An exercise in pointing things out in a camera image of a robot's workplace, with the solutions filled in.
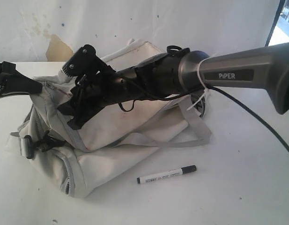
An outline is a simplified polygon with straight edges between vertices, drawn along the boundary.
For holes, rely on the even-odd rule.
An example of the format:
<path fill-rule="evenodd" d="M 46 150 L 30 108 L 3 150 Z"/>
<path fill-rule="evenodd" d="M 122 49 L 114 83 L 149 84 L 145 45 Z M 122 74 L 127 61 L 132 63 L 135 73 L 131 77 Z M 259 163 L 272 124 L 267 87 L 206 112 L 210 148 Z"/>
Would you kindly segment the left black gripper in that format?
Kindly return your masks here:
<path fill-rule="evenodd" d="M 16 64 L 6 61 L 0 63 L 0 98 L 40 94 L 42 88 L 40 82 L 16 71 Z"/>

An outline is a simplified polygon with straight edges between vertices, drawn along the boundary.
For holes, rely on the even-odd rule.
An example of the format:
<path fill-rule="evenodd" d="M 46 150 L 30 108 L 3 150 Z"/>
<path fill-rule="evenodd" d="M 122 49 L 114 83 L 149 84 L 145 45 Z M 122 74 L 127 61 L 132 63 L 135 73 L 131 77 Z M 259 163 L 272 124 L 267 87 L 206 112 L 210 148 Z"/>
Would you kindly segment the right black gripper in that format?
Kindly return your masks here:
<path fill-rule="evenodd" d="M 73 116 L 68 122 L 72 130 L 81 129 L 88 121 L 109 105 L 127 101 L 160 100 L 163 98 L 161 69 L 158 64 L 134 66 L 115 71 L 107 65 L 71 65 L 75 77 L 72 98 L 60 104 L 58 110 Z"/>

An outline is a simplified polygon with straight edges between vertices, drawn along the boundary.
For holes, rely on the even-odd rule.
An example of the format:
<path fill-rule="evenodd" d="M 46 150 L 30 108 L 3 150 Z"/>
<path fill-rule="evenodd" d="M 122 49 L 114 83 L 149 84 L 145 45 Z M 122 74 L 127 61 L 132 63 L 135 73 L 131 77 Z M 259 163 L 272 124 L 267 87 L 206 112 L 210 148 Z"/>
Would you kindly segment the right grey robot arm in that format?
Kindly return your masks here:
<path fill-rule="evenodd" d="M 215 86 L 264 89 L 279 114 L 289 112 L 289 42 L 216 57 L 170 45 L 165 53 L 120 71 L 85 45 L 63 71 L 75 78 L 75 85 L 72 97 L 58 109 L 72 117 L 69 126 L 74 130 L 109 105 L 171 101 Z"/>

